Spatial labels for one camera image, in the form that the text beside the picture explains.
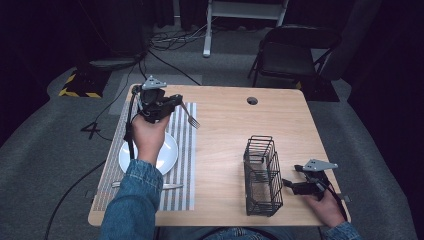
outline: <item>sleeve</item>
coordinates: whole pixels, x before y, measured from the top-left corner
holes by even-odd
[[[362,240],[358,231],[349,222],[344,222],[324,233],[326,240]]]
[[[163,176],[150,163],[131,160],[109,203],[99,239],[153,239]]]

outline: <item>striped placemat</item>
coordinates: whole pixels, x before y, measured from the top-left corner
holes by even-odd
[[[196,103],[186,103],[190,114],[196,118]],[[106,211],[106,207],[115,197],[119,188],[112,188],[111,183],[120,181],[124,172],[119,166],[119,152],[124,143],[125,123],[127,121],[129,103],[124,104],[117,130],[107,157],[93,202],[93,211]],[[162,191],[159,211],[186,211],[194,209],[195,189],[195,153],[196,129],[187,122],[187,114],[178,106],[171,114],[166,132],[169,133],[178,145],[178,160],[174,167],[164,175],[164,183],[184,184],[184,187]]]

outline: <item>wooden table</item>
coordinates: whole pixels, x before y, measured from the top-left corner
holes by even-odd
[[[305,181],[294,170],[295,164],[305,165],[311,158],[328,161],[302,92],[205,86],[168,86],[164,90],[166,96],[179,93],[185,102],[197,103],[201,127],[197,130],[194,210],[159,211],[156,225],[322,225],[303,199],[286,187],[284,205],[274,216],[247,216],[245,209],[243,153],[252,135],[273,137],[281,176],[293,182]],[[255,97],[258,104],[250,105],[248,97]],[[333,171],[326,173],[340,193]],[[103,216],[104,211],[90,211],[89,222],[99,226]]]

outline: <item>plate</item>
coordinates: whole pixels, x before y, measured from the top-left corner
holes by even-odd
[[[134,144],[134,156],[137,156],[137,148]],[[165,175],[174,166],[178,159],[178,145],[175,139],[169,134],[165,133],[165,141],[163,142],[162,148],[159,151],[158,160],[156,162],[156,168]],[[122,144],[121,150],[119,151],[119,166],[122,171],[126,172],[130,165],[130,150],[128,143]]]

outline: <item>wire basket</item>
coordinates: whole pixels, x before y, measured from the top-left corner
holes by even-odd
[[[283,182],[272,137],[252,136],[243,160],[247,215],[274,215],[283,206]]]

